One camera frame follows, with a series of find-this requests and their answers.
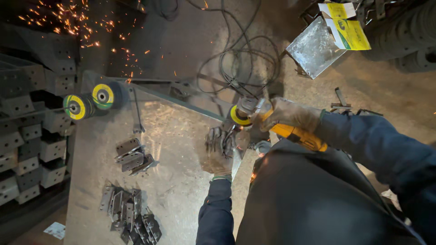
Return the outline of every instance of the yellow angle grinder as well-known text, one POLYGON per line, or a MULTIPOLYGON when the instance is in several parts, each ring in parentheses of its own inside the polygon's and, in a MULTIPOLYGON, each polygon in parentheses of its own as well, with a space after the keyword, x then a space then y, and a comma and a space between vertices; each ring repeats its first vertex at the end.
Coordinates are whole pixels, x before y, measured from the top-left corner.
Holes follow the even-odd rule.
MULTIPOLYGON (((261 123, 273 113, 272 104, 266 99, 241 98, 238 103, 230 109, 230 117, 243 127, 251 126, 252 123, 261 123)), ((326 151, 327 144, 313 133, 299 127, 276 124, 271 131, 286 139, 298 143, 313 151, 326 151)))

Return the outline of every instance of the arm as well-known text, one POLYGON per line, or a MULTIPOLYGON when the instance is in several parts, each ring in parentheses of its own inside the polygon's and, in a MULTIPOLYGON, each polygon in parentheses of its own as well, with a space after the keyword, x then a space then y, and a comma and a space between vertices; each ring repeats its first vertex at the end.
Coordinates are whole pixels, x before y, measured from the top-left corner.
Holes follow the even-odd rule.
POLYGON ((436 151, 402 135, 380 116, 325 113, 315 134, 375 172, 398 195, 414 229, 436 243, 436 151))
POLYGON ((217 179, 210 182, 209 194, 198 214, 197 245, 233 245, 231 182, 217 179))

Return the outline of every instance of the cardboard box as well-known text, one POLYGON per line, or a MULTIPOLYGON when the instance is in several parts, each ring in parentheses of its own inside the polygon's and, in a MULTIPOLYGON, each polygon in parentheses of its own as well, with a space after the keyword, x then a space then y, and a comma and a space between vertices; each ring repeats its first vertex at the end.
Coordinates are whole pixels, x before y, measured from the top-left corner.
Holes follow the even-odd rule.
POLYGON ((331 29, 335 45, 340 49, 371 49, 360 22, 348 20, 356 16, 353 3, 319 3, 318 7, 331 29))

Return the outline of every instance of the power cord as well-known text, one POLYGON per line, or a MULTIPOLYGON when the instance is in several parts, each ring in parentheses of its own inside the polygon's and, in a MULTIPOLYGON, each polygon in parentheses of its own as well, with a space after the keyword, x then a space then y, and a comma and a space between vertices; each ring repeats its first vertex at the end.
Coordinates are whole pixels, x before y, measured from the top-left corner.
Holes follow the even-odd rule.
POLYGON ((210 12, 220 11, 220 12, 222 12, 222 16, 224 17, 224 20, 225 20, 225 23, 226 23, 227 29, 228 29, 227 42, 225 44, 223 52, 221 52, 219 54, 213 55, 212 57, 210 57, 208 60, 206 60, 200 66, 200 69, 198 70, 197 78, 196 78, 197 87, 202 92, 210 93, 210 94, 218 94, 219 92, 221 92, 225 88, 231 88, 231 89, 235 90, 238 94, 240 94, 242 96, 249 96, 249 97, 256 97, 257 98, 257 96, 262 95, 263 94, 263 90, 266 89, 273 81, 275 81, 278 78, 278 76, 280 74, 280 66, 281 66, 280 65, 280 58, 279 58, 279 51, 277 49, 277 46, 273 43, 273 41, 269 37, 261 35, 261 36, 256 36, 254 38, 249 39, 248 36, 247 36, 247 33, 246 33, 248 28, 253 23, 254 18, 256 17, 256 14, 259 11, 260 4, 261 4, 262 0, 259 0, 258 4, 256 6, 256 10, 254 11, 254 14, 250 18, 250 21, 249 21, 248 25, 245 28, 242 27, 241 23, 238 21, 238 19, 236 19, 236 17, 230 11, 228 11, 228 10, 226 10, 224 8, 224 0, 221 0, 221 8, 219 8, 219 9, 208 9, 208 8, 204 9, 204 8, 201 8, 200 6, 194 4, 191 0, 186 0, 186 1, 189 4, 191 4, 192 6, 194 6, 195 8, 197 8, 199 10, 202 10, 202 11, 210 11, 210 12), (230 43, 231 32, 230 32, 230 25, 228 23, 227 15, 229 15, 236 22, 236 24, 238 25, 239 29, 242 31, 241 35, 236 39, 236 41, 230 47, 228 47, 228 46, 229 46, 229 43, 230 43), (236 44, 242 38, 245 39, 245 43, 241 47, 235 48, 236 44), (266 53, 266 52, 263 52, 261 50, 254 49, 254 48, 251 47, 250 42, 252 42, 255 39, 260 39, 260 38, 266 39, 267 41, 269 41, 271 43, 271 45, 272 45, 272 47, 274 49, 275 57, 273 55, 270 55, 270 54, 266 53), (237 81, 237 78, 236 78, 236 75, 241 73, 240 69, 242 67, 242 60, 241 60, 240 54, 243 53, 243 52, 250 54, 250 73, 248 75, 247 82, 237 81), (224 68, 223 68, 224 57, 225 57, 225 55, 227 55, 229 53, 233 53, 234 56, 236 57, 233 60, 233 64, 232 64, 232 67, 231 67, 232 74, 228 74, 224 70, 224 68), (267 60, 268 62, 272 63, 272 65, 274 67, 272 75, 270 77, 266 78, 266 82, 264 84, 261 84, 261 85, 248 83, 250 78, 251 78, 251 76, 252 76, 252 74, 253 74, 253 55, 257 55, 257 56, 267 60), (209 63, 211 60, 216 59, 218 57, 219 57, 219 61, 218 61, 219 73, 220 73, 221 77, 228 83, 228 86, 227 87, 223 87, 223 88, 221 88, 219 90, 216 90, 216 91, 204 91, 200 87, 199 74, 201 74, 201 71, 202 71, 203 67, 207 63, 209 63), (234 69, 233 68, 235 66, 236 60, 239 61, 239 66, 238 66, 238 69, 236 71, 236 74, 234 74, 234 72, 233 72, 234 69), (255 93, 251 93, 247 88, 245 88, 246 86, 256 87, 256 88, 260 88, 260 89, 257 92, 255 92, 255 93))

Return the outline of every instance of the work glove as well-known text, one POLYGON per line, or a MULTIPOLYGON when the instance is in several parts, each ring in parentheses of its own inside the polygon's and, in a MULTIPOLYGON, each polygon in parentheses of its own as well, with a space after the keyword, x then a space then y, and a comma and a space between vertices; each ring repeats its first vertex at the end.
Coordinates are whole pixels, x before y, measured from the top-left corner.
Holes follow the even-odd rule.
POLYGON ((300 127, 313 133, 318 124, 320 124, 323 110, 295 103, 281 97, 271 99, 271 103, 274 112, 262 122, 260 129, 263 132, 269 131, 274 125, 280 123, 300 127))
POLYGON ((211 128, 206 135, 207 164, 214 179, 232 181, 233 149, 236 147, 236 132, 228 133, 221 127, 211 128))

